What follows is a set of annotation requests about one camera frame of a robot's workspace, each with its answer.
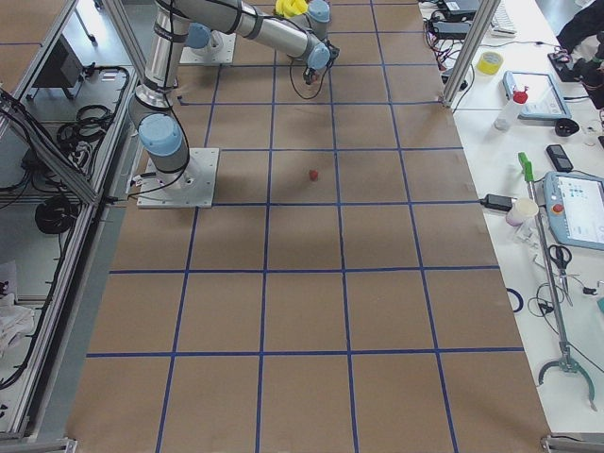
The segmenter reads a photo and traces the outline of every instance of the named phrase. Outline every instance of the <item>yellow tape roll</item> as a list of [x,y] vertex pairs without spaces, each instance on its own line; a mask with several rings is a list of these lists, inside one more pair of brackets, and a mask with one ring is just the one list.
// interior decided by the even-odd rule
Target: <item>yellow tape roll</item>
[[503,57],[497,54],[497,52],[484,52],[478,60],[476,69],[484,74],[492,76],[494,73],[499,71],[499,68],[502,64]]

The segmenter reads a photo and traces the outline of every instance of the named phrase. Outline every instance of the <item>white keyboard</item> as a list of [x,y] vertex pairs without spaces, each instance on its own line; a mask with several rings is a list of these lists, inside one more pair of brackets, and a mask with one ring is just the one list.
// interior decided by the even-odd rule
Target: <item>white keyboard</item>
[[508,16],[506,6],[503,0],[501,0],[491,21],[491,35],[512,38],[516,36],[516,31],[516,26],[513,24],[510,16]]

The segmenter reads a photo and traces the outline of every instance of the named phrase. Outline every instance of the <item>blue joint cap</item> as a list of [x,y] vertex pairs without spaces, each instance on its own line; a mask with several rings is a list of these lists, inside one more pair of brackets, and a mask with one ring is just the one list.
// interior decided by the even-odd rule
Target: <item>blue joint cap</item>
[[315,45],[314,48],[310,51],[310,55],[307,58],[306,64],[311,69],[323,69],[329,63],[330,57],[331,53],[329,52],[329,49],[327,49],[326,45],[320,42]]
[[205,25],[192,23],[189,25],[189,36],[185,45],[192,49],[203,49],[210,42],[210,29]]
[[309,16],[321,24],[329,22],[329,5],[323,0],[312,0],[309,3]]
[[141,121],[139,137],[146,150],[159,157],[172,156],[182,143],[182,132],[177,122],[161,113],[149,115]]

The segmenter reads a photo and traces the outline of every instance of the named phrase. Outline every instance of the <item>black scissors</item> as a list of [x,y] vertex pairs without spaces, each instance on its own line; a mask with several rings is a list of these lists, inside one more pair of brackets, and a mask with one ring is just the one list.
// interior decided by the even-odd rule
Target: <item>black scissors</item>
[[573,301],[571,300],[568,292],[568,275],[566,274],[566,266],[568,266],[568,263],[571,261],[571,259],[573,259],[573,254],[567,247],[563,245],[551,245],[547,248],[547,250],[549,252],[549,258],[554,264],[556,264],[556,267],[558,267],[562,289],[566,294],[568,303],[572,307]]

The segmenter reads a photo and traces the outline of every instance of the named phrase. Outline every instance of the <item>white mounting plate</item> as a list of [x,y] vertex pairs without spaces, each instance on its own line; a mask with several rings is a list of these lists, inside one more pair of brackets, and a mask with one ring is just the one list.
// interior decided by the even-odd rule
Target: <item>white mounting plate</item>
[[218,52],[208,52],[206,55],[200,56],[195,54],[191,47],[185,47],[182,50],[180,64],[200,65],[200,66],[218,66],[219,64],[231,64],[233,55],[235,54],[235,38],[237,35],[225,35],[221,33],[223,39],[223,47]]
[[[180,188],[169,187],[140,195],[137,199],[139,208],[211,208],[219,150],[218,148],[191,148],[190,154],[189,165],[181,177],[182,181],[175,184]],[[150,159],[145,172],[155,171],[155,165]],[[155,177],[149,177],[143,180],[141,192],[155,190],[158,187],[160,187],[159,181]]]

